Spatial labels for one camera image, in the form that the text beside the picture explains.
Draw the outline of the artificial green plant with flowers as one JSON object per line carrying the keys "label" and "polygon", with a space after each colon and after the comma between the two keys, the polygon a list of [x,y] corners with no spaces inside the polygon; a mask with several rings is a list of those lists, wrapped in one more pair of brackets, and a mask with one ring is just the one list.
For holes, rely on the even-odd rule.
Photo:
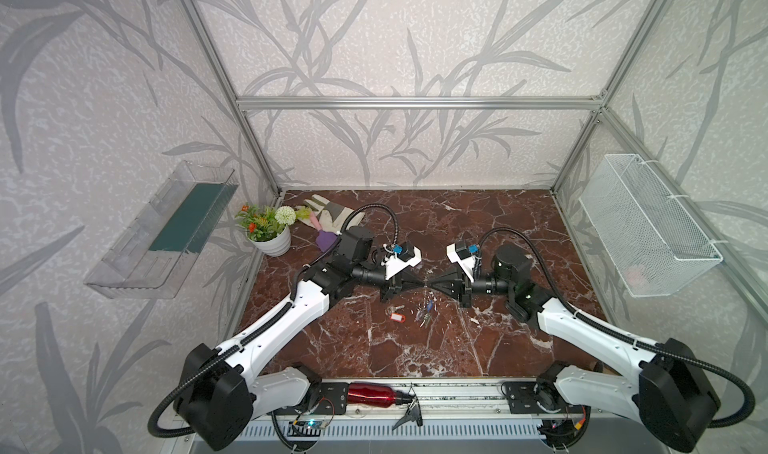
{"label": "artificial green plant with flowers", "polygon": [[278,208],[243,205],[235,215],[246,237],[253,242],[271,241],[288,232],[297,221],[309,218],[308,207],[294,208],[287,205]]}

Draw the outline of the clear plastic wall tray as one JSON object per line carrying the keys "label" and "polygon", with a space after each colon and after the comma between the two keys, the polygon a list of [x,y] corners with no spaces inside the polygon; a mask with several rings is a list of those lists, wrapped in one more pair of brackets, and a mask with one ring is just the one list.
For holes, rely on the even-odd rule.
{"label": "clear plastic wall tray", "polygon": [[108,299],[172,299],[239,187],[230,167],[180,162],[84,284]]}

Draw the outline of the white ribbed plant pot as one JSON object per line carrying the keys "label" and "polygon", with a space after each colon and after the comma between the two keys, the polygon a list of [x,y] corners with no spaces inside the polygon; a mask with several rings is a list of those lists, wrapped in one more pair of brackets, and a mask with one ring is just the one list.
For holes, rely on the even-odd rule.
{"label": "white ribbed plant pot", "polygon": [[256,241],[249,238],[249,240],[263,254],[270,257],[279,257],[286,254],[291,247],[291,232],[289,227],[284,227],[283,231],[273,239]]}

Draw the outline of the bunch of coloured keys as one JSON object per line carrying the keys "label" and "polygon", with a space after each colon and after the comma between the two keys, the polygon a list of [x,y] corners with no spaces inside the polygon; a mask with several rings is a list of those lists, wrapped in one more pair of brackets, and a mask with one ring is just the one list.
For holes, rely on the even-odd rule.
{"label": "bunch of coloured keys", "polygon": [[417,311],[415,322],[420,328],[425,328],[433,320],[436,313],[436,301],[434,298],[430,298],[424,302],[424,304]]}

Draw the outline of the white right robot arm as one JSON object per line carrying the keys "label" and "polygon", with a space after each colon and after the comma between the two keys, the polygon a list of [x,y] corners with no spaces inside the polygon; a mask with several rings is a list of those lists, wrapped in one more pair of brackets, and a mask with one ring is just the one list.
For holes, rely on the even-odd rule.
{"label": "white right robot arm", "polygon": [[687,345],[619,331],[576,309],[533,282],[534,258],[514,244],[496,251],[489,272],[482,270],[476,245],[459,242],[446,253],[454,270],[429,280],[428,287],[464,306],[475,294],[503,296],[516,321],[572,344],[611,370],[554,364],[539,378],[546,398],[611,412],[642,424],[675,451],[694,450],[721,402]]}

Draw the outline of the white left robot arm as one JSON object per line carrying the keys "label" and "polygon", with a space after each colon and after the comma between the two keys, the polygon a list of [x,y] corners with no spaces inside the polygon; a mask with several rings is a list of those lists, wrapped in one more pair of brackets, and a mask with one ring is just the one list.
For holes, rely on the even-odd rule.
{"label": "white left robot arm", "polygon": [[373,262],[370,230],[353,226],[340,233],[328,253],[298,276],[291,292],[264,316],[216,347],[200,344],[187,356],[169,406],[190,432],[211,449],[231,444],[255,417],[304,406],[318,381],[307,368],[265,374],[266,365],[306,326],[326,314],[358,286],[386,296],[422,287],[412,268],[422,260],[410,242],[386,248]]}

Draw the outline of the beige and grey garden glove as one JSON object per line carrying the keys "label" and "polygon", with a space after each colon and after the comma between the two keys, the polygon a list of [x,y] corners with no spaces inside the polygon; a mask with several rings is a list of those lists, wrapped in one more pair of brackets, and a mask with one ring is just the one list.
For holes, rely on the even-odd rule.
{"label": "beige and grey garden glove", "polygon": [[319,195],[313,194],[295,208],[298,221],[314,228],[317,231],[339,233],[344,223],[349,220],[348,226],[356,226],[364,218],[362,212],[352,215],[353,210]]}

